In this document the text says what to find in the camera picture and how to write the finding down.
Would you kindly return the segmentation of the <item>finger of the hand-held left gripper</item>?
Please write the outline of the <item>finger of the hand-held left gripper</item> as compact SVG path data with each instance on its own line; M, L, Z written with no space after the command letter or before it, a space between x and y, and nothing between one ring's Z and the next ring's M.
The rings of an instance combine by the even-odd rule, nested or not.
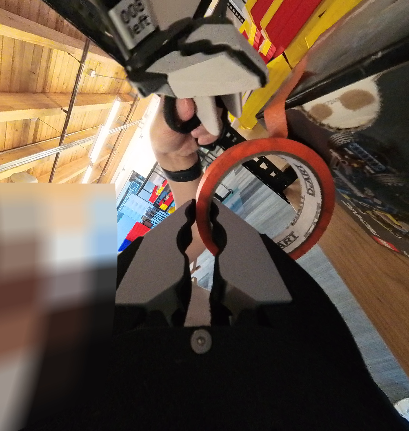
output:
M251 47L171 47L145 69L144 94L220 96L264 87L269 72Z
M204 17L211 1L162 0L151 1L153 18L158 30L153 44L156 54L174 51L191 54L213 53L219 49L249 52L249 45L235 26L225 17L226 1L217 1L222 12Z

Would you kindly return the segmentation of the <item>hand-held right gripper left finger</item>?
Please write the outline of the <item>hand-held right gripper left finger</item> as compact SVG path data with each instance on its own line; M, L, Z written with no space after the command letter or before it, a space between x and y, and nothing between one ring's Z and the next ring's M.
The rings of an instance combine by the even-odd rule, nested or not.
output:
M184 321L191 299L186 250L192 242L196 201L187 201L131 246L135 251L116 291L116 305L160 311Z

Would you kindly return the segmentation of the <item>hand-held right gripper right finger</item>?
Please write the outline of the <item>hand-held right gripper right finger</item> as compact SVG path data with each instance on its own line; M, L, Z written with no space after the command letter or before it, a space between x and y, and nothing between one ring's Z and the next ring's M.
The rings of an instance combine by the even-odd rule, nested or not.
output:
M211 204L214 258L211 319L237 319L243 310L287 304L286 287L262 235L218 200Z

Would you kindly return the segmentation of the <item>orange tape roll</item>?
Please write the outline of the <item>orange tape roll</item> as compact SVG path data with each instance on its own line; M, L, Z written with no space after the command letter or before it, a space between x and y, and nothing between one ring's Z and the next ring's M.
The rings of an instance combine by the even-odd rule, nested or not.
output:
M227 149L207 169L196 194L196 225L206 248L213 256L222 250L212 238L210 208L218 184L236 166L259 156L276 155L293 167L301 186L301 204L291 224L274 242L291 258L306 254L323 236L335 207L335 186L324 159L313 149L287 138L285 101L299 83L311 52L298 62L265 109L270 137L238 143Z

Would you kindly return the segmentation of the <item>grey black vehicle toy box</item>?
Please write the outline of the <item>grey black vehicle toy box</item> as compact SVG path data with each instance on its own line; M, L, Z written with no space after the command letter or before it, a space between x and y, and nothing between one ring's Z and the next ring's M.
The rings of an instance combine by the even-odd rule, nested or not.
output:
M409 0L362 1L326 30L286 115L327 161L341 207L409 257Z

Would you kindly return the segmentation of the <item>wooden desk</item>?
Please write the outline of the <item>wooden desk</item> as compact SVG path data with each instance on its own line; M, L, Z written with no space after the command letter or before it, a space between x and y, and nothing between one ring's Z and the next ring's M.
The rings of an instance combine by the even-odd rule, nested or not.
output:
M409 377L409 257L379 245L338 204L318 245Z

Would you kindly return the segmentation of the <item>person's left hand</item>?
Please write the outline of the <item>person's left hand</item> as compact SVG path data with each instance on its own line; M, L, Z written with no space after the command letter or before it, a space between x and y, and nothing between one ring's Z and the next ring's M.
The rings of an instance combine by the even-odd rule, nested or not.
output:
M150 126L150 142L161 168L177 172L191 168L198 161L198 146L214 143L218 137L200 124L189 134L173 131L164 119L165 97L160 97L158 110Z

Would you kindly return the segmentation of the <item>stack of red bins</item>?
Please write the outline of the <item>stack of red bins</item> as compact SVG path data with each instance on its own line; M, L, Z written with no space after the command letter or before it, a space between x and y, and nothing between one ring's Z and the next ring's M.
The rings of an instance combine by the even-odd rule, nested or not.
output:
M132 226L128 234L126 235L126 240L128 241L134 241L138 237L144 236L147 232L149 232L151 228L146 226L143 223L135 222L135 224Z

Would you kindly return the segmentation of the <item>stack of yellow boxes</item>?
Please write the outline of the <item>stack of yellow boxes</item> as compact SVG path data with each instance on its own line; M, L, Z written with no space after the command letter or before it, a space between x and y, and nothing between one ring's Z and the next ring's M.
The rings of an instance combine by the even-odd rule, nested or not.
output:
M253 47L255 30L252 29L251 19L245 8L246 2L243 1L244 5L241 7L244 21L239 32ZM239 125L242 128L252 129L256 125L258 112L271 99L291 70L305 56L319 36L359 3L359 0L322 0L285 51L269 63L266 63L269 72L269 83L264 88L247 91L244 94L243 112L238 118Z

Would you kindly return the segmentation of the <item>red bin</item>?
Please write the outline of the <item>red bin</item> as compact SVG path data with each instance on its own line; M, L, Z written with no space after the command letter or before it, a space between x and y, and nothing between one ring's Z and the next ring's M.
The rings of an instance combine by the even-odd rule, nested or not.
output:
M248 0L246 11L255 30L253 47L265 63L280 56L299 33L320 0Z

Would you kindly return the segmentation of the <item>black metal rack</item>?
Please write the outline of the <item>black metal rack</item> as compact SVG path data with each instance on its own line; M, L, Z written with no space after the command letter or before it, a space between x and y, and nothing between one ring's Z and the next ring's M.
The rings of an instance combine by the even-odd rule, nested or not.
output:
M214 143L201 146L201 148L209 151L219 148L226 152L246 141L247 139L242 134L235 130L229 122L225 121L218 139ZM257 156L242 163L242 166L285 202L289 203L284 191L298 180L293 168L278 168L276 163L272 162L268 156Z

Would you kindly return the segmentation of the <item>black wristband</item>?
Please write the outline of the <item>black wristband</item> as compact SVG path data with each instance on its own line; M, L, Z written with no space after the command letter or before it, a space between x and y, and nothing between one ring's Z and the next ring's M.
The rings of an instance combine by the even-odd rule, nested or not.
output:
M197 161L188 169L179 170L179 171L170 171L164 168L161 168L164 172L166 180L173 182L191 182L199 179L202 176L202 165L201 158L198 155Z

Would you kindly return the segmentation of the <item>ceiling light strip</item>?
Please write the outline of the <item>ceiling light strip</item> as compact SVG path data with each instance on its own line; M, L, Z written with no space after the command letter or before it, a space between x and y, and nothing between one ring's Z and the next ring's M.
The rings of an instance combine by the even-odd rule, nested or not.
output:
M116 113L119 110L120 103L121 103L120 99L116 97L112 107L110 108L110 111L105 123L103 125L100 125L98 132L94 137L93 143L89 151L88 167L83 175L82 184L86 184L89 181L89 178L94 168L94 164L97 161L97 158L101 152L103 144L105 143L105 140L109 135L110 127L115 120Z

